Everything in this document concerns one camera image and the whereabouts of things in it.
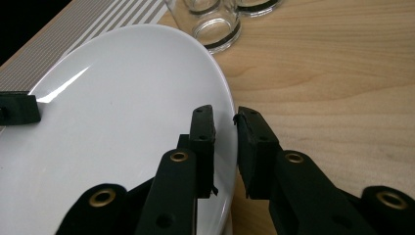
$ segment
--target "wooden table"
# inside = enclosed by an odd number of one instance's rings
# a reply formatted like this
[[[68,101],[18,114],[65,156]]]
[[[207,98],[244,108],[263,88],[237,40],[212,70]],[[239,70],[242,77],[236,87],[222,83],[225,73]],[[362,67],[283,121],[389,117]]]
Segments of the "wooden table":
[[[167,13],[160,24],[175,26]],[[242,18],[214,55],[235,105],[263,114],[284,149],[311,156],[360,196],[386,185],[415,198],[415,2],[286,0]],[[265,201],[232,204],[236,235],[276,234]]]

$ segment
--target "glass base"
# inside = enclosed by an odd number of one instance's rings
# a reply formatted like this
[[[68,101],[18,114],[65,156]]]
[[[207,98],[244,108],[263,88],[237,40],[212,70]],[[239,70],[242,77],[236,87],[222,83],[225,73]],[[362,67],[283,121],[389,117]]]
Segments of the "glass base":
[[[199,2],[205,3],[206,1],[193,1],[193,6],[190,8],[189,12],[195,16],[201,16],[207,13],[210,13],[216,10],[220,5],[220,0],[216,0],[213,4],[209,6],[205,6],[202,4],[198,4]]]
[[[238,11],[244,17],[260,17],[272,12],[283,0],[238,0]]]
[[[221,52],[229,48],[238,39],[241,34],[241,23],[238,22],[233,31],[230,31],[230,23],[226,20],[214,20],[214,22],[207,22],[202,24],[195,30],[195,38],[198,39],[211,54]],[[209,43],[212,34],[223,33],[223,38],[219,41]]]

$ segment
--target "brass screw insert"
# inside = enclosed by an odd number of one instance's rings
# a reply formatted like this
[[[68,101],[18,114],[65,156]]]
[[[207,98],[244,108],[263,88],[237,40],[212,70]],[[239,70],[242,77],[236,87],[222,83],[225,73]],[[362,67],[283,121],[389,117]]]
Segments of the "brass screw insert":
[[[115,191],[112,188],[101,189],[89,198],[89,205],[100,208],[108,205],[115,199]]]
[[[377,193],[376,197],[386,206],[396,210],[405,210],[408,207],[408,204],[393,192],[382,191]]]
[[[285,157],[289,162],[293,164],[301,164],[304,162],[304,158],[298,154],[288,154]]]
[[[177,153],[174,153],[170,156],[170,159],[174,162],[177,162],[177,163],[184,162],[188,158],[189,158],[189,156],[184,152],[177,152]]]

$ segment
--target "wood grain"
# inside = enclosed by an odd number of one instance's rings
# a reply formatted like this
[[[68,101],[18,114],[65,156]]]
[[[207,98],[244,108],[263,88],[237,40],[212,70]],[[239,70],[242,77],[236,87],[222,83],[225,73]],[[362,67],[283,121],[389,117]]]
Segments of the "wood grain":
[[[175,26],[169,13],[160,24]],[[242,18],[215,59],[235,105],[261,112],[284,149],[311,156],[360,196],[387,185],[415,198],[415,2],[286,0]],[[267,203],[238,178],[234,233],[276,234]]]

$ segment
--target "screw hole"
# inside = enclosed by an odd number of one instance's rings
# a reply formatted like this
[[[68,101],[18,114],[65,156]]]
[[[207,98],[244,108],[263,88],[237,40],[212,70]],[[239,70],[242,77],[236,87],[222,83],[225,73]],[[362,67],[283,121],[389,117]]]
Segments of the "screw hole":
[[[183,152],[174,153],[170,156],[170,159],[174,162],[177,162],[177,163],[184,162],[188,158],[189,158],[189,156],[186,153],[183,153]]]
[[[350,219],[348,219],[346,217],[343,217],[343,216],[340,216],[340,215],[333,215],[332,219],[335,223],[338,223],[339,225],[341,225],[341,226],[343,226],[347,229],[350,229],[351,226],[352,226],[352,223],[351,223]]]
[[[112,188],[101,189],[89,198],[89,205],[100,208],[108,205],[115,199],[115,191]]]
[[[376,197],[384,205],[396,210],[405,210],[408,207],[408,204],[399,195],[393,192],[382,191],[377,193]]]
[[[168,228],[174,223],[174,215],[163,213],[156,220],[156,225],[160,228]]]
[[[300,164],[304,162],[304,158],[298,154],[288,154],[285,158],[293,164]]]

